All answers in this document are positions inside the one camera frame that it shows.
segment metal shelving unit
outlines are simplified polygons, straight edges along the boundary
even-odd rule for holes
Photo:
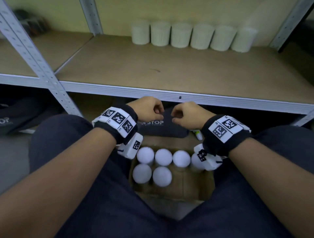
[[[299,0],[297,2],[294,9],[279,30],[277,36],[270,44],[272,48],[279,49],[283,45],[287,37],[291,34],[293,29],[306,14],[307,10],[311,7],[313,2],[314,0]],[[0,84],[47,88],[69,114],[79,116],[82,116],[82,114],[75,105],[75,103],[72,101],[72,99],[68,96],[67,92],[122,96],[131,98],[140,98],[145,95],[151,95],[164,101],[195,101],[196,103],[203,105],[215,105],[302,114],[304,116],[300,117],[299,120],[294,122],[294,125],[298,126],[301,126],[314,118],[314,93],[313,99],[308,97],[311,94],[311,89],[307,90],[307,98],[305,98],[304,101],[302,101],[301,99],[297,99],[295,102],[289,102],[275,99],[258,99],[246,97],[245,95],[242,96],[241,94],[237,96],[225,94],[214,95],[201,92],[189,92],[188,90],[176,91],[176,89],[169,88],[167,88],[167,90],[163,90],[156,87],[142,88],[131,87],[129,85],[111,85],[106,84],[106,81],[104,81],[104,83],[86,83],[75,82],[73,80],[64,80],[67,72],[66,69],[70,67],[76,56],[83,54],[83,51],[85,50],[85,44],[91,44],[92,41],[99,37],[97,35],[103,34],[95,1],[80,0],[80,3],[86,21],[88,23],[89,30],[96,37],[92,38],[91,40],[88,39],[86,41],[82,41],[80,47],[77,47],[75,52],[73,52],[73,54],[62,63],[62,65],[60,65],[58,68],[51,68],[52,66],[49,65],[44,59],[41,52],[38,50],[34,42],[29,38],[27,33],[24,31],[23,27],[20,25],[19,21],[16,19],[11,9],[8,7],[4,0],[0,0],[0,30],[37,76],[34,77],[33,75],[21,76],[0,74]],[[300,84],[300,89],[307,88],[306,84],[303,85],[302,80]]]

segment hand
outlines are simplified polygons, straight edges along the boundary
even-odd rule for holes
[[[136,112],[138,120],[141,122],[151,122],[155,120],[163,120],[164,116],[161,115],[164,110],[162,102],[154,97],[142,97],[129,105]]]
[[[214,113],[205,110],[195,102],[184,102],[176,105],[171,113],[172,122],[188,130],[200,130]]]

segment jeans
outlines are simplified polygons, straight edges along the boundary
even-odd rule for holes
[[[74,115],[57,115],[44,121],[31,140],[31,172],[92,128],[87,120]],[[314,173],[312,131],[279,126],[254,138]],[[56,237],[292,237],[229,159],[214,172],[216,189],[211,198],[171,225],[130,187],[127,179],[130,163],[112,152],[87,195]]]

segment black wrist strap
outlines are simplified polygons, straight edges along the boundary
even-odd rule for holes
[[[225,143],[223,143],[209,127],[218,119],[225,115],[215,115],[210,118],[202,128],[202,134],[205,139],[203,141],[204,149],[212,155],[228,156],[229,152],[242,143],[245,139],[252,137],[252,134],[247,130],[241,130],[233,134]]]
[[[124,110],[137,123],[138,116],[137,116],[136,112],[133,110],[133,108],[131,108],[129,105],[121,104],[121,105],[115,105],[115,107],[121,108],[122,110]],[[96,128],[96,127],[102,128],[102,129],[108,131],[115,138],[117,144],[124,143],[125,145],[129,142],[129,140],[134,136],[134,134],[138,130],[138,126],[136,125],[132,129],[132,131],[127,135],[127,137],[123,138],[122,135],[120,135],[120,133],[115,128],[111,127],[110,125],[108,125],[105,122],[100,122],[100,121],[95,122],[94,128]]]

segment white cylindrical container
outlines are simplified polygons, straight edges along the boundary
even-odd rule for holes
[[[153,181],[159,187],[167,187],[172,181],[171,171],[163,166],[156,168],[153,172]]]
[[[190,43],[193,25],[186,22],[178,22],[171,27],[171,45],[177,48],[185,48]]]
[[[231,49],[241,53],[249,52],[257,34],[258,30],[253,28],[245,27],[240,29],[235,36]]]
[[[145,45],[149,40],[149,21],[139,19],[132,23],[132,42],[137,45]]]
[[[148,164],[151,166],[154,162],[155,153],[150,147],[142,147],[138,150],[136,157],[138,161],[142,164]]]
[[[173,163],[175,164],[177,170],[185,171],[186,167],[189,166],[191,162],[191,156],[188,152],[184,150],[178,150],[173,154]]]
[[[210,43],[210,48],[217,51],[228,50],[236,35],[236,31],[237,30],[231,26],[218,26]]]
[[[172,162],[172,154],[167,149],[159,149],[155,154],[155,163],[157,166],[168,166]]]
[[[139,164],[133,169],[132,176],[136,183],[145,184],[152,177],[152,170],[146,164]]]
[[[198,50],[205,50],[214,34],[215,28],[209,24],[198,23],[193,27],[191,47]]]
[[[194,173],[200,173],[204,170],[204,165],[196,153],[192,155],[190,169]]]
[[[151,42],[155,46],[169,44],[171,24],[167,21],[155,21],[150,24]]]

